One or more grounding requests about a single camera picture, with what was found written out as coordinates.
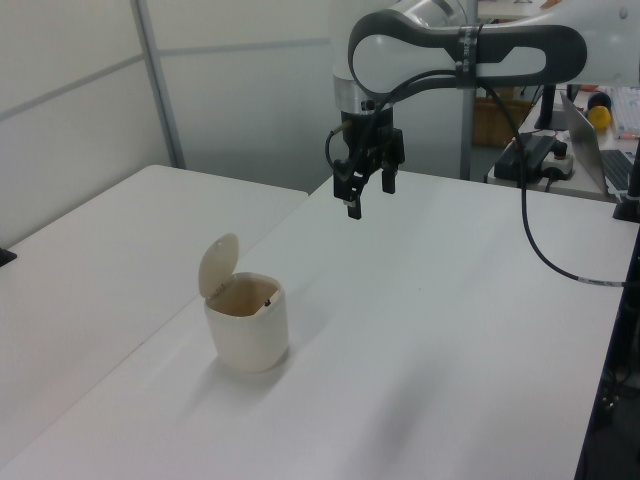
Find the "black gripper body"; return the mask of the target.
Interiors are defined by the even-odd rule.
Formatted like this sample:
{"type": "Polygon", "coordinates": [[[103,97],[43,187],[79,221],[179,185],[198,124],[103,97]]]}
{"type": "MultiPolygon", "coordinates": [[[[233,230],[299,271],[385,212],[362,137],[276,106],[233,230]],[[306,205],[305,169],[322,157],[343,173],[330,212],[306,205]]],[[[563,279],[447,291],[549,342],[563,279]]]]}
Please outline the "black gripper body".
{"type": "Polygon", "coordinates": [[[392,110],[383,110],[377,116],[342,112],[341,120],[351,122],[343,132],[343,140],[349,150],[348,159],[355,163],[356,170],[364,170],[393,139],[392,110]]]}

